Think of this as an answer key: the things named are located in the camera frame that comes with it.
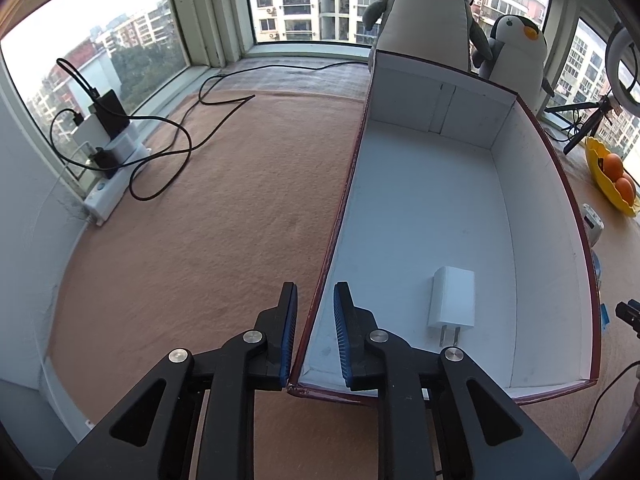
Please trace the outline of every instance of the silver screw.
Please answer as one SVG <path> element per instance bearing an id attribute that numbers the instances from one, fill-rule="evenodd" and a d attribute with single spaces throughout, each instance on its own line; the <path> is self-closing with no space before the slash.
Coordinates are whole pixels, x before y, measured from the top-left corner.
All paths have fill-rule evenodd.
<path id="1" fill-rule="evenodd" d="M 176 348 L 175 350 L 171 350 L 169 361 L 172 363 L 181 363 L 187 357 L 189 357 L 189 353 L 184 348 Z"/>
<path id="2" fill-rule="evenodd" d="M 389 334 L 384 330 L 374 330 L 369 334 L 369 338 L 374 343 L 384 343 L 389 340 Z"/>
<path id="3" fill-rule="evenodd" d="M 457 363 L 458 361 L 462 361 L 465 353 L 460 348 L 450 347 L 444 351 L 444 357 L 446 357 L 449 361 L 453 361 Z"/>
<path id="4" fill-rule="evenodd" d="M 262 332 L 258 330 L 249 330 L 249 332 L 245 332 L 242 336 L 245 343 L 259 343 L 262 341 Z"/>

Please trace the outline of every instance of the penguin beak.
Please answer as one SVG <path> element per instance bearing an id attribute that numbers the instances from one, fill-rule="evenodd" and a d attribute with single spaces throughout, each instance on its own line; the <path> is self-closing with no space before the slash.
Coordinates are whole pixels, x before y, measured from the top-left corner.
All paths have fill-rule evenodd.
<path id="1" fill-rule="evenodd" d="M 524 35 L 529 38 L 531 41 L 536 41 L 538 39 L 538 32 L 535 28 L 533 27 L 525 27 L 524 28 Z"/>

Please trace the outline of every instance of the small penguin plush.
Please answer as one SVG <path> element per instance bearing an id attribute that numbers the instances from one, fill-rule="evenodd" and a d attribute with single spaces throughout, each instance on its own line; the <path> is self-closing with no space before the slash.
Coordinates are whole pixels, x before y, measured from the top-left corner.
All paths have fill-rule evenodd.
<path id="1" fill-rule="evenodd" d="M 540 88 L 553 96 L 549 81 L 543 77 L 546 59 L 546 39 L 529 18 L 507 14 L 495 23 L 489 38 L 492 58 L 480 51 L 473 53 L 473 62 L 480 77 L 520 94 L 533 111 L 537 107 Z"/>
<path id="2" fill-rule="evenodd" d="M 482 28 L 471 13 L 473 0 L 377 0 L 362 17 L 371 30 L 382 17 L 380 32 L 369 56 L 369 69 L 376 48 L 432 60 L 470 71 L 469 41 L 492 58 Z"/>

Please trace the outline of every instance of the stuffed animal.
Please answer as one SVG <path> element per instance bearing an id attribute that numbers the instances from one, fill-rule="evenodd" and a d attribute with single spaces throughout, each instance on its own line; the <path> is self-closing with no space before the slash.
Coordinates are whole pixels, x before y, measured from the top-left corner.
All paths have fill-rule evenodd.
<path id="1" fill-rule="evenodd" d="M 369 56 L 369 69 L 376 48 L 429 59 L 469 71 L 469 41 L 487 59 L 492 58 L 487 38 L 474 21 L 473 0 L 378 0 L 362 17 L 371 30 L 382 17 L 376 43 Z"/>
<path id="2" fill-rule="evenodd" d="M 472 56 L 474 66 L 480 69 L 480 77 L 516 91 L 527 106 L 537 112 L 540 89 L 554 95 L 549 81 L 543 77 L 544 34 L 529 18 L 508 14 L 495 22 L 489 46 L 492 58 L 486 58 L 480 51 Z"/>

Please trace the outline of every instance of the yellow bowl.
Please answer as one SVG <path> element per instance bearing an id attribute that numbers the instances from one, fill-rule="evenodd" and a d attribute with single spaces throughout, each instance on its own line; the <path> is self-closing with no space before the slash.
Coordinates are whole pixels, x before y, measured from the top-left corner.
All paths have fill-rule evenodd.
<path id="1" fill-rule="evenodd" d="M 607 175 L 602 173 L 602 170 L 598 166 L 598 160 L 606 157 L 609 153 L 611 152 L 598 139 L 587 137 L 587 163 L 591 170 L 591 174 L 593 175 L 593 179 L 596 181 L 596 184 L 598 184 L 600 190 L 609 199 L 609 201 L 616 206 L 616 208 L 620 209 L 620 211 L 625 215 L 634 217 L 640 212 L 640 200 L 638 200 L 638 197 L 636 196 L 634 206 L 631 207 L 624 201 L 622 195 L 620 195 L 620 192 L 616 189 L 615 184 L 610 181 Z"/>

